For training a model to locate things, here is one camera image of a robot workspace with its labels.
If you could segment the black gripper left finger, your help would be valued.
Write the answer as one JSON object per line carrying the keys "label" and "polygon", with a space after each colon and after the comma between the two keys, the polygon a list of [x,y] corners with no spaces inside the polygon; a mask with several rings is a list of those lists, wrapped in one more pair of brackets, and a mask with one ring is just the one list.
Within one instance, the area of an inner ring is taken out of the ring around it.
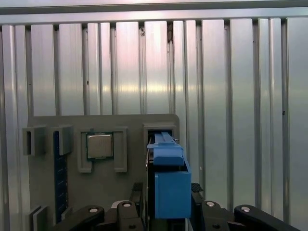
{"label": "black gripper left finger", "polygon": [[142,183],[134,183],[130,199],[114,202],[105,211],[87,205],[57,224],[59,231],[141,231]]}

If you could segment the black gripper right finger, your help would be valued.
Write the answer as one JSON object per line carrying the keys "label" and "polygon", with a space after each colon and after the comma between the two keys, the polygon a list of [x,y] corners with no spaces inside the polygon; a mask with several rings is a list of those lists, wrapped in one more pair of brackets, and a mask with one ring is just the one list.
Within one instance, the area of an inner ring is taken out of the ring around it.
{"label": "black gripper right finger", "polygon": [[192,228],[194,231],[298,231],[297,228],[252,206],[239,205],[234,211],[206,201],[200,184],[192,183]]}

